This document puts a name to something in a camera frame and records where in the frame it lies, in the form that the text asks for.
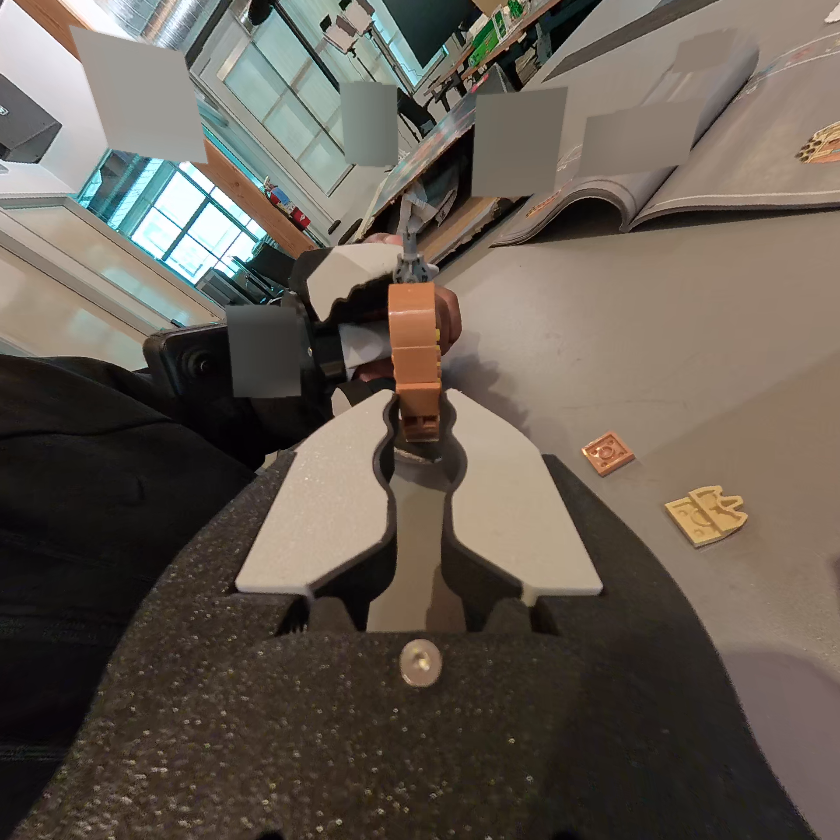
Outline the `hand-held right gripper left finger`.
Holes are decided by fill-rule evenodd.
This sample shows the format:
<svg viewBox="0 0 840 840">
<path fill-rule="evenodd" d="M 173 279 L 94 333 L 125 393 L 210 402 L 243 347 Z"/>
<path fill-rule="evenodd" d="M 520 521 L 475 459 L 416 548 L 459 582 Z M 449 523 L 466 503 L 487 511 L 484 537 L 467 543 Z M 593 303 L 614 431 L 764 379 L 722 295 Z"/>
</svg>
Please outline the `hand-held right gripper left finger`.
<svg viewBox="0 0 840 840">
<path fill-rule="evenodd" d="M 396 394 L 380 391 L 298 447 L 235 580 L 238 592 L 384 592 L 396 570 L 396 425 Z"/>
</svg>

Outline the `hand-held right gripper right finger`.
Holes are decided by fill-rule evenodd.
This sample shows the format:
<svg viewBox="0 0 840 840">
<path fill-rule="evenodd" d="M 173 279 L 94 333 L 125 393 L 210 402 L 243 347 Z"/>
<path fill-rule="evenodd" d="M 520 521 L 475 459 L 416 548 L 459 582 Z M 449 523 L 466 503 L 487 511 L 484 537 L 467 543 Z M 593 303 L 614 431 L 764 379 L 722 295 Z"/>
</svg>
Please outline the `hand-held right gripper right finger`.
<svg viewBox="0 0 840 840">
<path fill-rule="evenodd" d="M 443 573 L 464 603 L 591 596 L 603 583 L 538 447 L 450 389 Z"/>
</svg>

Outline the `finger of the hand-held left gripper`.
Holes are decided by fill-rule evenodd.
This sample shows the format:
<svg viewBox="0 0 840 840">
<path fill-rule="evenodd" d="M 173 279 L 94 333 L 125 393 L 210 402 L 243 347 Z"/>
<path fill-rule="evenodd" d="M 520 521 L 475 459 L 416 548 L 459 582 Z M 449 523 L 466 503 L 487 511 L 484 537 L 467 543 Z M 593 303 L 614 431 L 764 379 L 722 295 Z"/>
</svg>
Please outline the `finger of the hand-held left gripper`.
<svg viewBox="0 0 840 840">
<path fill-rule="evenodd" d="M 310 314 L 326 323 L 339 316 L 333 311 L 350 305 L 365 309 L 365 297 L 380 298 L 391 284 L 403 245 L 361 243 L 325 248 L 311 253 L 306 268 L 305 289 Z"/>
</svg>

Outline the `brown lego assembly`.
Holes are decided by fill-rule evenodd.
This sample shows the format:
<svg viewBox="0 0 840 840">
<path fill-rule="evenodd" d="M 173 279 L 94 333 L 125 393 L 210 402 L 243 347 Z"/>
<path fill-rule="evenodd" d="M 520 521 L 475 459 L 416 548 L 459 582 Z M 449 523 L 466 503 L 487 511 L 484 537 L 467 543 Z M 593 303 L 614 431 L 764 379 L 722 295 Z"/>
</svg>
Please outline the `brown lego assembly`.
<svg viewBox="0 0 840 840">
<path fill-rule="evenodd" d="M 402 234 L 393 282 L 388 288 L 388 328 L 392 347 L 400 438 L 395 451 L 405 461 L 434 465 L 441 459 L 442 351 L 438 325 L 438 269 L 417 249 L 417 236 Z"/>
</svg>

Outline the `orange square lego plate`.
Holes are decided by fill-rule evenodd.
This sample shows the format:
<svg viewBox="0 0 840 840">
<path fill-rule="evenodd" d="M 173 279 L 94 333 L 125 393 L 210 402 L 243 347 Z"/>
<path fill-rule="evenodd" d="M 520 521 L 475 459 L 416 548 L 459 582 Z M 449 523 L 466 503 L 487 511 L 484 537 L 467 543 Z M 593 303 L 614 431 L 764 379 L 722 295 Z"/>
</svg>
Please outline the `orange square lego plate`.
<svg viewBox="0 0 840 840">
<path fill-rule="evenodd" d="M 613 431 L 582 447 L 581 453 L 601 477 L 612 474 L 636 458 L 633 450 Z"/>
</svg>

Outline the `tan lego piece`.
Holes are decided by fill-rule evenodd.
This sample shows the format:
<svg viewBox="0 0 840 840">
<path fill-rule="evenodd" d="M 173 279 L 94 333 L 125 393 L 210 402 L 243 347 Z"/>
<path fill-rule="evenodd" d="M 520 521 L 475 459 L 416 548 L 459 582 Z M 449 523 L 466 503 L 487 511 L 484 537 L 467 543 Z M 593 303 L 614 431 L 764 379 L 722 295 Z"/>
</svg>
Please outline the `tan lego piece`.
<svg viewBox="0 0 840 840">
<path fill-rule="evenodd" d="M 691 490 L 687 496 L 665 504 L 671 520 L 695 549 L 725 539 L 740 530 L 749 515 L 740 496 L 727 496 L 720 485 Z"/>
</svg>

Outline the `person's left hand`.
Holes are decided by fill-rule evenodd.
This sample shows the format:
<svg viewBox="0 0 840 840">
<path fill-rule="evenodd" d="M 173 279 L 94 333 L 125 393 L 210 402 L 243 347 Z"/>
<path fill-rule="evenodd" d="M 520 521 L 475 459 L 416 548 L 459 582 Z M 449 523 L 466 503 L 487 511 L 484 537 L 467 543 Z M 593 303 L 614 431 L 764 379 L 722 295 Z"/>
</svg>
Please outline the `person's left hand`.
<svg viewBox="0 0 840 840">
<path fill-rule="evenodd" d="M 457 295 L 450 289 L 435 284 L 435 303 L 437 328 L 440 331 L 439 346 L 442 355 L 459 339 L 462 321 Z M 381 378 L 393 378 L 393 363 L 390 356 L 372 360 L 356 367 L 350 374 L 351 380 L 370 382 Z"/>
</svg>

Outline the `clear plastic bag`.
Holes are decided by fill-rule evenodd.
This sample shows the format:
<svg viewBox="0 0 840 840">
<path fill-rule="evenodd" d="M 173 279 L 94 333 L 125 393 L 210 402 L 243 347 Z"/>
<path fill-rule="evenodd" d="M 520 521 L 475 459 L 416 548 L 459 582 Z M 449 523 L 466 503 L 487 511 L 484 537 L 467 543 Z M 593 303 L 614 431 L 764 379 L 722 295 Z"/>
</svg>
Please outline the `clear plastic bag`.
<svg viewBox="0 0 840 840">
<path fill-rule="evenodd" d="M 420 235 L 432 222 L 443 223 L 455 204 L 459 178 L 459 164 L 452 164 L 435 175 L 428 173 L 418 178 L 402 194 L 395 234 Z"/>
</svg>

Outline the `cardboard box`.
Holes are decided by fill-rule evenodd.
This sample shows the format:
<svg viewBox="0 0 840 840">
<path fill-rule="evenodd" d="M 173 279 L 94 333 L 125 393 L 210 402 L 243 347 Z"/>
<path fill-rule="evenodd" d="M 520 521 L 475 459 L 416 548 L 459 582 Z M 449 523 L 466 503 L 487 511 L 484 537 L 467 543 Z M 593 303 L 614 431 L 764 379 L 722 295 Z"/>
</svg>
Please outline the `cardboard box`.
<svg viewBox="0 0 840 840">
<path fill-rule="evenodd" d="M 472 197 L 471 154 L 474 112 L 451 112 L 420 144 L 384 178 L 350 242 L 361 242 L 372 233 L 396 231 L 402 195 L 418 182 L 426 182 L 461 160 L 455 202 L 446 218 L 431 220 L 416 236 L 418 251 L 430 263 L 440 263 L 466 245 L 511 206 L 504 198 Z"/>
</svg>

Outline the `black office chair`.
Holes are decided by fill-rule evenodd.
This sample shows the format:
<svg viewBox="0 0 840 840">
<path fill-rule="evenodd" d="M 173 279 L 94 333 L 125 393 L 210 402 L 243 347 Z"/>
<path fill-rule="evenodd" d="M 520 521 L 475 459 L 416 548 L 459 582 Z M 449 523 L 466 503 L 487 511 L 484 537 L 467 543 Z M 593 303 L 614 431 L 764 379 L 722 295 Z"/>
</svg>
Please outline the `black office chair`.
<svg viewBox="0 0 840 840">
<path fill-rule="evenodd" d="M 419 141 L 425 139 L 435 128 L 437 121 L 433 115 L 412 97 L 404 92 L 401 87 L 396 88 L 397 112 L 416 128 Z"/>
</svg>

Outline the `green box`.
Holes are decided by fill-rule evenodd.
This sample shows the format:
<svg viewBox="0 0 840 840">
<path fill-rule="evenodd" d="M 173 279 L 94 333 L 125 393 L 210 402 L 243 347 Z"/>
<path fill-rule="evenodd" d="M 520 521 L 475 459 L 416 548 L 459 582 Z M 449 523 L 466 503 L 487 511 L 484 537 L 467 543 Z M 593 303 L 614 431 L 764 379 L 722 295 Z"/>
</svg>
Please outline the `green box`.
<svg viewBox="0 0 840 840">
<path fill-rule="evenodd" d="M 472 38 L 468 66 L 476 67 L 482 65 L 489 53 L 498 47 L 508 36 L 509 28 L 509 14 L 503 7 L 499 7 L 485 21 L 482 28 L 476 31 L 474 38 Z"/>
</svg>

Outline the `black speaker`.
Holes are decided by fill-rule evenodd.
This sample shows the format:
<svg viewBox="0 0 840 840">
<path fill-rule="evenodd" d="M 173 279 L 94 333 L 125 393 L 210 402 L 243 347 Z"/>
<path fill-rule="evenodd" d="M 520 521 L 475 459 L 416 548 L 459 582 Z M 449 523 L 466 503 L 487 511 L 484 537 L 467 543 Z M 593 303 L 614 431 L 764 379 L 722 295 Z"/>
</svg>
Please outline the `black speaker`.
<svg viewBox="0 0 840 840">
<path fill-rule="evenodd" d="M 62 126 L 11 80 L 1 76 L 1 160 L 38 164 Z"/>
</svg>

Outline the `grey instruction booklet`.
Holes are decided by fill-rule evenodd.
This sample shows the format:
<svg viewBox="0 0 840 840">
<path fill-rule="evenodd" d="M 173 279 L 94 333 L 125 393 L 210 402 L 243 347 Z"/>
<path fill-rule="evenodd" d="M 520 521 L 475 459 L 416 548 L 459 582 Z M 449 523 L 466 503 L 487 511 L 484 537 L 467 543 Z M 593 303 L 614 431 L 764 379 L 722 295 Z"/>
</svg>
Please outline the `grey instruction booklet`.
<svg viewBox="0 0 840 840">
<path fill-rule="evenodd" d="M 555 186 L 493 242 L 522 245 L 583 201 L 630 232 L 704 211 L 838 207 L 838 20 L 834 2 L 673 2 L 562 58 L 541 88 L 568 92 Z M 588 118 L 700 100 L 678 165 L 581 172 Z"/>
</svg>

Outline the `black wall monitor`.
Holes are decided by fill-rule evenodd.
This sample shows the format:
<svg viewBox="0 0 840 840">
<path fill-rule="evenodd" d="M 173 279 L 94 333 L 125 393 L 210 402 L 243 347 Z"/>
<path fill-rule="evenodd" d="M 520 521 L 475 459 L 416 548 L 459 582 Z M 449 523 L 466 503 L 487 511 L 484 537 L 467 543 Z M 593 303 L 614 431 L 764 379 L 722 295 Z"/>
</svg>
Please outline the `black wall monitor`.
<svg viewBox="0 0 840 840">
<path fill-rule="evenodd" d="M 422 67 L 459 26 L 480 16 L 471 1 L 384 1 L 384 6 Z"/>
</svg>

